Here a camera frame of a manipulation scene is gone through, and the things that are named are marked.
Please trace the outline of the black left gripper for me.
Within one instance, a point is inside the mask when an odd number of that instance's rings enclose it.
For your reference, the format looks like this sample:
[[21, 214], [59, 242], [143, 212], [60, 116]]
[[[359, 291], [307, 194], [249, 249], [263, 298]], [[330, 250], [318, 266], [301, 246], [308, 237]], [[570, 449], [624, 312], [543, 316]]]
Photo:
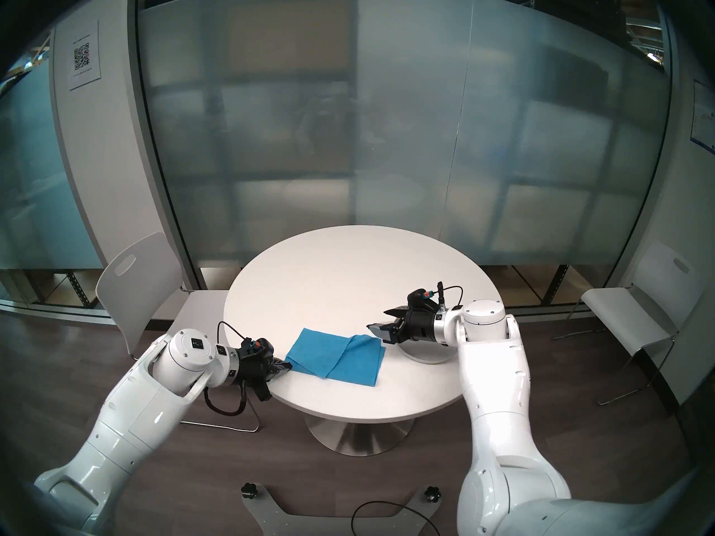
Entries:
[[269, 381], [275, 374], [282, 374], [292, 370], [293, 364], [272, 357], [247, 356], [240, 360], [237, 380], [241, 387], [242, 396], [251, 388], [260, 402], [272, 398], [268, 387]]

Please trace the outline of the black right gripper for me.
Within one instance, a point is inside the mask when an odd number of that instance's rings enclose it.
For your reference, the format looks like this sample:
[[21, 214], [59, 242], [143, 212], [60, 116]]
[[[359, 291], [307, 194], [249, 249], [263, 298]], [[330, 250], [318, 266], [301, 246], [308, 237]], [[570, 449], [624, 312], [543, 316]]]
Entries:
[[372, 323], [366, 328], [386, 344], [402, 344], [407, 341], [437, 342], [435, 323], [442, 321], [442, 312], [413, 308], [403, 305], [386, 309], [384, 314], [392, 318], [402, 318], [402, 322], [387, 324]]

